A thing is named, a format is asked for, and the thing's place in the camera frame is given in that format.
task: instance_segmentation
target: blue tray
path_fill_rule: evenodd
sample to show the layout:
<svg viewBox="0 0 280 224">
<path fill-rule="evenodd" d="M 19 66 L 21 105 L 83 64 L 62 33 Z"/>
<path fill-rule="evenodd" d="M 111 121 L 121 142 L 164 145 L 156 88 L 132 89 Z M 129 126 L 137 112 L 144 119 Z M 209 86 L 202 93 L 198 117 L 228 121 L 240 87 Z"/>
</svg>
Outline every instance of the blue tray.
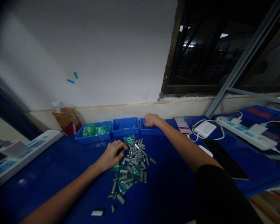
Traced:
<svg viewBox="0 0 280 224">
<path fill-rule="evenodd" d="M 102 127 L 102 126 L 109 126 L 109 132 L 107 134 L 100 134 L 100 135 L 92 135 L 88 137 L 82 137 L 82 131 L 86 125 L 89 124 L 95 124 L 96 127 Z M 111 139 L 111 126 L 112 121 L 104 121 L 104 122 L 98 122 L 98 123 L 89 123 L 89 124 L 83 124 L 83 126 L 78 131 L 75 140 L 79 142 L 80 144 L 88 144 L 93 142 L 101 142 Z"/>
<path fill-rule="evenodd" d="M 268 118 L 265 118 L 265 117 L 262 117 L 262 116 L 259 116 L 257 114 L 254 114 L 254 113 L 251 113 L 251 112 L 247 111 L 247 109 L 249 109 L 249 108 L 250 107 L 242 110 L 243 117 L 246 118 L 246 119 L 252 120 L 257 124 L 277 120 L 278 118 L 280 118 L 280 111 L 278 111 L 278 110 L 274 110 L 274 109 L 259 106 L 259 105 L 252 106 L 252 108 L 254 108 L 254 109 L 257 109 L 257 110 L 260 110 L 260 111 L 271 114 L 272 118 L 268 119 Z"/>
<path fill-rule="evenodd" d="M 139 132 L 140 132 L 140 125 L 137 117 L 113 120 L 112 134 L 114 137 L 139 134 Z"/>
<path fill-rule="evenodd" d="M 142 128 L 142 125 L 145 124 L 145 119 L 140 119 L 140 127 L 141 127 L 141 135 L 164 135 L 161 129 L 157 126 L 153 126 L 151 128 Z"/>
</svg>

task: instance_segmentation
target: tabletop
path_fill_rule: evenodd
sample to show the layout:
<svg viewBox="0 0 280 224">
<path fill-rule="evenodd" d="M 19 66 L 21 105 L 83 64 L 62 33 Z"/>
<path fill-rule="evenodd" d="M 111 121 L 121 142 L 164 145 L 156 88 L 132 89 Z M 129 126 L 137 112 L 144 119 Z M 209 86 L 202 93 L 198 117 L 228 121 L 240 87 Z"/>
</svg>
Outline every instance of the tabletop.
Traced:
<svg viewBox="0 0 280 224">
<path fill-rule="evenodd" d="M 206 117 L 192 117 L 194 124 Z M 166 120 L 177 129 L 173 119 Z M 218 138 L 217 128 L 209 138 Z M 225 130 L 219 143 L 248 174 L 250 180 L 235 180 L 246 196 L 280 183 L 280 165 Z M 156 164 L 147 167 L 147 183 L 137 183 L 124 195 L 126 203 L 108 199 L 115 173 L 104 172 L 86 190 L 62 223 L 186 223 L 195 219 L 194 173 L 165 136 L 141 136 L 146 153 Z M 104 152 L 109 142 L 80 145 L 74 136 L 64 136 L 0 187 L 0 205 L 10 223 L 18 223 L 51 196 L 77 178 Z M 111 214 L 111 205 L 117 211 Z M 106 208 L 103 217 L 92 217 L 96 208 Z"/>
</svg>

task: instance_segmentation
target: plastic bottle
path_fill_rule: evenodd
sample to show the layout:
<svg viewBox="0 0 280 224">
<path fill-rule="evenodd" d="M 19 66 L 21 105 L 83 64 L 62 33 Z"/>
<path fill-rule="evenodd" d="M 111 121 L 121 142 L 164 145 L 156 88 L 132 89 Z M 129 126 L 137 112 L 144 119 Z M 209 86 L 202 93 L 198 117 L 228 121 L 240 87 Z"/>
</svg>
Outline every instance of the plastic bottle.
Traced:
<svg viewBox="0 0 280 224">
<path fill-rule="evenodd" d="M 58 124 L 62 128 L 65 135 L 75 135 L 82 127 L 81 122 L 76 117 L 72 108 L 63 105 L 60 100 L 52 102 L 54 110 L 52 114 L 56 118 Z"/>
</svg>

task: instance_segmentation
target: black sleeve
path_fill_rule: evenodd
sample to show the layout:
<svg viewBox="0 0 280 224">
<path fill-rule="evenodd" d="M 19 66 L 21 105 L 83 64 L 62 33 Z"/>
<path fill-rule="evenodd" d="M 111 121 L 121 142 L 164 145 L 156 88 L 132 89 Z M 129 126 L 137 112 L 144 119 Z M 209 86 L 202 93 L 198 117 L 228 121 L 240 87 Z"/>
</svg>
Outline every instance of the black sleeve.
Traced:
<svg viewBox="0 0 280 224">
<path fill-rule="evenodd" d="M 228 173 L 204 165 L 195 174 L 196 222 L 263 223 Z"/>
</svg>

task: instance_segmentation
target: bottle cap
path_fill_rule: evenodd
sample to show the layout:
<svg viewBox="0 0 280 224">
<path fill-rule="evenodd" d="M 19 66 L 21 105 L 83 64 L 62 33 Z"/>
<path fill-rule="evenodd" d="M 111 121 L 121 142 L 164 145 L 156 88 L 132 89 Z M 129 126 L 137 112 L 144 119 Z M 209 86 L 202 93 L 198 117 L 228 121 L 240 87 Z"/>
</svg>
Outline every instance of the bottle cap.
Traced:
<svg viewBox="0 0 280 224">
<path fill-rule="evenodd" d="M 52 102 L 53 106 L 62 106 L 63 102 L 61 100 L 56 100 Z"/>
</svg>

